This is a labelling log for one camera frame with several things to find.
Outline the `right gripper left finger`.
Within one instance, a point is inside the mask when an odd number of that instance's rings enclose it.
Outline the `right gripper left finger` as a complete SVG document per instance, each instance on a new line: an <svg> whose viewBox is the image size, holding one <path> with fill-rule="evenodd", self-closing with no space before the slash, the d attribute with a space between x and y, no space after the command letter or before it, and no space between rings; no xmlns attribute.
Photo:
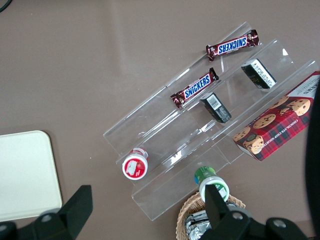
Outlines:
<svg viewBox="0 0 320 240"><path fill-rule="evenodd" d="M56 213L46 213L33 223L37 240L75 240L93 211L92 187L82 185Z"/></svg>

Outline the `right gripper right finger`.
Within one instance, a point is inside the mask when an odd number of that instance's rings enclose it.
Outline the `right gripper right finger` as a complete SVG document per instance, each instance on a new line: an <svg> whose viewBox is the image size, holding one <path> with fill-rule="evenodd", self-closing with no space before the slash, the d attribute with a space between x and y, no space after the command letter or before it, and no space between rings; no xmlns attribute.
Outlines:
<svg viewBox="0 0 320 240"><path fill-rule="evenodd" d="M250 219L241 211L230 210L214 185L205 186L205 211L211 225L202 240L244 240Z"/></svg>

